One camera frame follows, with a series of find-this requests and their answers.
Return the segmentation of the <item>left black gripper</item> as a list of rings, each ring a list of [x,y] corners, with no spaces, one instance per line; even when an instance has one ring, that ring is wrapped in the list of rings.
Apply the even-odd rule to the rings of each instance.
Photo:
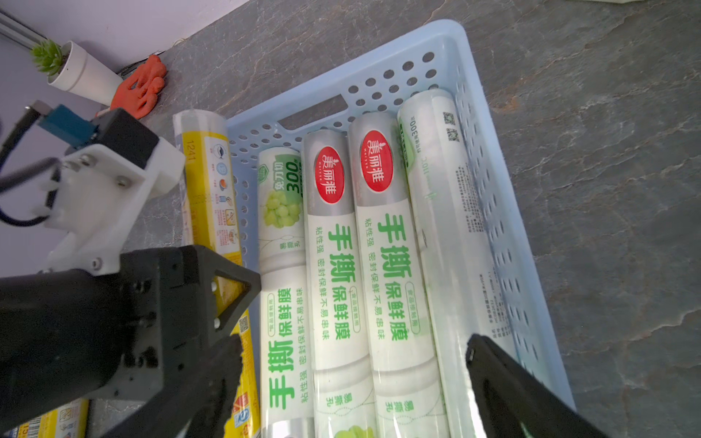
[[[229,304],[218,281],[239,286]],[[116,274],[81,269],[1,280],[1,430],[96,392],[147,401],[189,366],[182,288],[199,350],[232,334],[261,275],[199,245],[122,255]]]

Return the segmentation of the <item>small potted succulent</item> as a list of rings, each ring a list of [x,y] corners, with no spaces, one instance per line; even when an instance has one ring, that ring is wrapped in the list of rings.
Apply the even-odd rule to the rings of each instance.
[[[122,84],[117,73],[73,41],[60,46],[47,39],[31,55],[38,71],[47,75],[47,84],[106,107]]]

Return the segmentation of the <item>yellow red wrap roll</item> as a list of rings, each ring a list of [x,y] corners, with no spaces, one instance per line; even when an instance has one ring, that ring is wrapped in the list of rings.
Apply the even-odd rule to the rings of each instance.
[[[226,120],[212,111],[187,109],[173,116],[173,128],[177,146],[185,156],[181,191],[184,242],[210,248],[241,266],[242,246]],[[259,437],[260,408],[248,311],[232,333],[242,342],[243,371],[225,436]]]

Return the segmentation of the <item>red rubber glove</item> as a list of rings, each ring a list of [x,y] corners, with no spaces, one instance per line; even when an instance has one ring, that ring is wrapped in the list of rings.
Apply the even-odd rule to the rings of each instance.
[[[118,87],[112,99],[110,110],[123,109],[133,118],[140,120],[147,116],[158,101],[158,94],[165,87],[166,65],[151,55],[129,78]]]

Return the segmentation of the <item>green grape wrap roll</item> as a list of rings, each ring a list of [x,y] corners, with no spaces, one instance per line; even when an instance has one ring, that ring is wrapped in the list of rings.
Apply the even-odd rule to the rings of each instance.
[[[374,378],[346,137],[330,130],[307,134],[302,170],[315,434],[374,437]]]
[[[302,189],[299,151],[277,147],[261,153],[257,231],[265,437],[315,434]]]

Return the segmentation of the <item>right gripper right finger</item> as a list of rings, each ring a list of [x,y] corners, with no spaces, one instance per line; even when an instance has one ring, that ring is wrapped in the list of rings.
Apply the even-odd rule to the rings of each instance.
[[[604,437],[491,338],[473,335],[466,365],[488,437]]]

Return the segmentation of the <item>light blue plastic basket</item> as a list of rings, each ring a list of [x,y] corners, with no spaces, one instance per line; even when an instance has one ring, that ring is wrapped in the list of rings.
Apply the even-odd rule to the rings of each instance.
[[[257,166],[262,151],[299,148],[307,133],[321,128],[346,131],[353,118],[397,111],[414,93],[432,87],[450,92],[456,101],[518,357],[564,403],[573,404],[476,63],[465,29],[454,20],[419,27],[227,121],[242,257],[257,269]]]

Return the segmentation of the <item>white green wrap roll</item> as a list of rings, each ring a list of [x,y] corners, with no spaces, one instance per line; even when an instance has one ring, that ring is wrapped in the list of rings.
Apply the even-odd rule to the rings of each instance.
[[[450,434],[483,437],[469,339],[485,335],[517,353],[454,98],[420,92],[398,122]]]
[[[350,168],[381,437],[447,437],[447,410],[394,116],[350,125]]]

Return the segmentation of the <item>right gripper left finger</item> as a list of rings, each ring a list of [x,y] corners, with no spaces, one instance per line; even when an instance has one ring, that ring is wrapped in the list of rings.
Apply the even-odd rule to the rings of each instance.
[[[243,370],[240,338],[230,336],[116,425],[107,437],[222,437],[232,414]]]

